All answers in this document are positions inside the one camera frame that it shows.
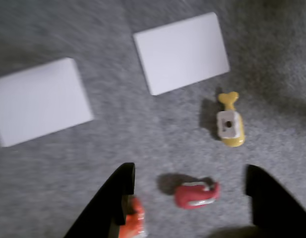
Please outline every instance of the yellow toy piece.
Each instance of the yellow toy piece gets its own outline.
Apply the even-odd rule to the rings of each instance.
[[[243,127],[243,121],[242,121],[242,117],[239,113],[236,112],[236,109],[234,107],[234,103],[236,102],[236,100],[239,98],[239,94],[237,92],[231,92],[231,93],[221,93],[219,94],[219,102],[221,102],[222,104],[224,104],[225,106],[225,111],[226,112],[230,112],[233,113],[234,115],[236,115],[236,121],[234,124],[238,124],[236,126],[236,128],[234,128],[234,130],[237,131],[237,133],[235,133],[236,136],[231,136],[231,137],[222,137],[221,136],[221,140],[223,143],[225,143],[227,146],[230,147],[237,147],[240,146],[244,143],[245,141],[245,134],[244,134],[244,127]],[[225,123],[228,123],[228,126],[226,126],[226,128],[228,127],[232,127],[231,125],[233,123],[231,123],[231,121],[226,121]]]

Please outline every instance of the gray carpet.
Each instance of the gray carpet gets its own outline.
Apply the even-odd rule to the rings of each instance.
[[[150,96],[132,33],[211,11],[231,72]],[[77,61],[96,119],[0,148],[0,238],[62,237],[123,162],[136,163],[150,238],[249,225],[246,163],[306,208],[306,0],[0,0],[0,75],[62,57]],[[240,93],[241,147],[215,138],[220,90]],[[220,200],[176,208],[167,186],[178,174],[218,180]]]

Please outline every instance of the white card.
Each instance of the white card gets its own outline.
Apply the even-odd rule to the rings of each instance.
[[[73,59],[60,59],[0,78],[2,147],[92,119]]]
[[[152,95],[230,70],[213,12],[135,33],[134,39]]]

